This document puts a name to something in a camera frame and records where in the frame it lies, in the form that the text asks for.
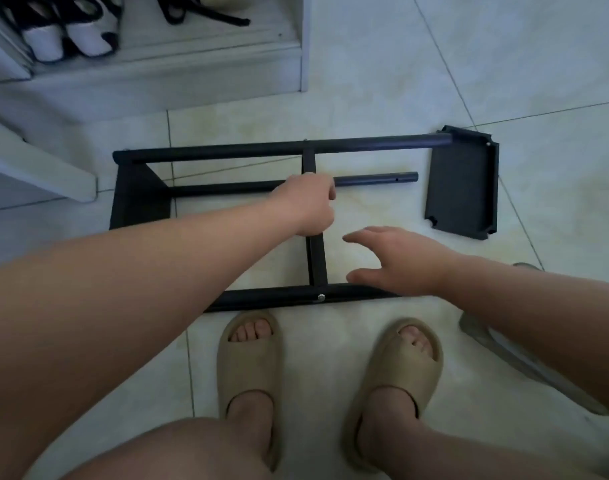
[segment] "hand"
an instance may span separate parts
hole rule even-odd
[[[317,235],[333,224],[335,213],[329,203],[336,198],[336,187],[330,175],[292,175],[269,198],[281,204],[285,216],[295,218],[298,235]]]
[[[403,296],[439,295],[444,282],[463,256],[433,239],[399,227],[365,227],[347,234],[346,242],[374,252],[381,269],[355,269],[347,281]]]

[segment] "foot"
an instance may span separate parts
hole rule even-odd
[[[230,342],[261,340],[273,334],[266,320],[246,323],[229,337]],[[262,458],[268,453],[273,423],[273,401],[262,391],[247,391],[233,398],[227,420],[236,424],[240,437]]]
[[[417,327],[409,325],[399,333],[422,353],[434,357],[431,343]],[[366,400],[357,432],[360,454],[382,468],[385,457],[391,452],[390,440],[401,433],[408,433],[409,429],[420,427],[416,412],[416,405],[406,391],[397,387],[375,389]]]

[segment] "tan slide sandal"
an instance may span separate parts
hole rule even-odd
[[[433,358],[419,352],[416,346],[400,336],[400,330],[409,325],[417,327],[426,336],[433,348]],[[362,385],[349,408],[342,431],[342,450],[353,467],[374,473],[379,471],[360,455],[356,445],[362,411],[371,391],[383,386],[403,389],[416,404],[416,415],[419,417],[436,390],[442,365],[440,340],[421,320],[403,318],[383,332],[366,366]]]
[[[266,320],[273,333],[264,339],[230,342],[241,325]],[[283,340],[273,315],[265,311],[244,312],[236,316],[222,332],[218,348],[217,377],[220,419],[225,419],[229,404],[246,391],[262,391],[273,400],[273,427],[267,466],[275,471],[280,459],[280,412],[282,398]]]

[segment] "forearm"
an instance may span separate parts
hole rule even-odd
[[[462,257],[439,295],[609,407],[609,283]]]
[[[110,368],[116,385],[294,232],[267,200],[65,242],[0,268],[0,377],[39,387],[53,371]]]

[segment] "shoe cabinet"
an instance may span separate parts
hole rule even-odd
[[[311,0],[261,0],[234,15],[250,26],[197,15],[170,25],[156,0],[124,0],[115,54],[0,71],[0,122],[33,132],[306,91]]]

